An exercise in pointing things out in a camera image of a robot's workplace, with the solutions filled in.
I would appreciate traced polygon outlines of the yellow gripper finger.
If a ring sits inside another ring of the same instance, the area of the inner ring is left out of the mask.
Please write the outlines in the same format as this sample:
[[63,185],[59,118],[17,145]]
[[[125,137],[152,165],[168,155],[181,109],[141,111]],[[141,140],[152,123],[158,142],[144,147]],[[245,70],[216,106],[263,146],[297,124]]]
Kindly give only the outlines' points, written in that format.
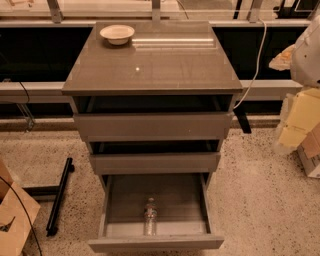
[[295,49],[295,45],[290,45],[285,48],[281,53],[274,57],[270,63],[269,67],[274,70],[284,71],[290,69],[292,52]]

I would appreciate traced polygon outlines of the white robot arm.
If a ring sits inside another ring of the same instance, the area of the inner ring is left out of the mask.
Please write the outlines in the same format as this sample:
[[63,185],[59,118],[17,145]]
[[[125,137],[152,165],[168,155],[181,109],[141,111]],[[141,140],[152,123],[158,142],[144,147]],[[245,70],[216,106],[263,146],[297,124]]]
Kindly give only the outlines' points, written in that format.
[[320,15],[316,16],[293,45],[276,57],[269,67],[289,70],[291,79],[302,86],[320,87]]

